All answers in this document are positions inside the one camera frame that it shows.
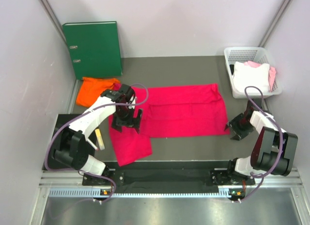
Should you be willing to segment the magenta t shirt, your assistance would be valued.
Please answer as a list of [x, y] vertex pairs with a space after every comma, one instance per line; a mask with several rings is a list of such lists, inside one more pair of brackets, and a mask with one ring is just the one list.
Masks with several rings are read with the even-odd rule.
[[228, 135], [226, 106], [218, 85], [134, 88], [142, 109], [140, 132], [109, 128], [119, 166], [152, 154], [151, 138]]

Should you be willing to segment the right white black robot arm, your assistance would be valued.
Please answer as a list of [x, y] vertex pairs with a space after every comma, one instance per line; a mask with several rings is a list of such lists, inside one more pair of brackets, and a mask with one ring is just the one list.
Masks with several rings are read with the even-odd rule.
[[284, 129], [279, 130], [273, 116], [262, 110], [260, 99], [248, 100], [246, 110], [229, 121], [225, 128], [233, 131], [231, 140], [240, 141], [253, 131], [259, 135], [249, 157], [229, 161], [225, 173], [229, 183], [238, 184], [265, 174], [289, 175], [298, 137]]

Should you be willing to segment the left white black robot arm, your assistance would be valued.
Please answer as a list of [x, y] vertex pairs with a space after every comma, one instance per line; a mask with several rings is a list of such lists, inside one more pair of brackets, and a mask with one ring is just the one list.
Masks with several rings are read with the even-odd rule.
[[103, 142], [99, 141], [96, 145], [90, 140], [90, 135], [109, 116], [112, 116], [112, 129], [121, 132], [126, 127], [139, 133], [143, 110], [136, 107], [141, 104], [137, 102], [132, 86], [122, 84], [119, 90], [105, 90], [84, 113], [55, 127], [44, 160], [45, 168], [51, 170], [48, 158], [52, 158], [68, 170], [81, 171], [93, 177], [98, 184], [112, 181], [106, 164], [97, 160], [87, 149], [104, 149]]

